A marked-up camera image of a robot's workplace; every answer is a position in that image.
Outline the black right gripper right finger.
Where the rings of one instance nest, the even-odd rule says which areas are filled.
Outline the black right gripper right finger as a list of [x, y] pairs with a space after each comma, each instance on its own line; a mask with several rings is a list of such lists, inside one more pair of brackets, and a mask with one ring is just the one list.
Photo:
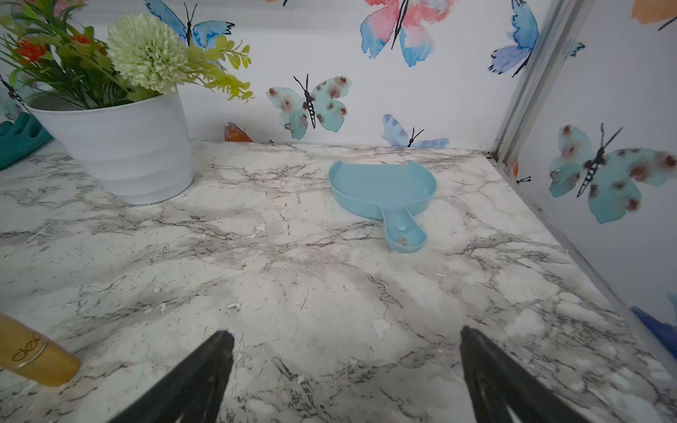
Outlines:
[[463, 327], [460, 352], [476, 421], [586, 421], [481, 331]]

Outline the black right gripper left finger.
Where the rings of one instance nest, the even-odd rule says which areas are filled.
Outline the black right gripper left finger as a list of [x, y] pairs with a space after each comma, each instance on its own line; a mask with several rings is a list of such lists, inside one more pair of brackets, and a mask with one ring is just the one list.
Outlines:
[[234, 336], [217, 331], [113, 422], [215, 422], [234, 365]]

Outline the gold lipstick tube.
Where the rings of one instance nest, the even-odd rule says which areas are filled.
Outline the gold lipstick tube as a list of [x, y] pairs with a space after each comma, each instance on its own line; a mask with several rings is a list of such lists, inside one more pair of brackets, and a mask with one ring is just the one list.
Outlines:
[[1, 368], [47, 387], [69, 382], [80, 360], [21, 322], [1, 315]]

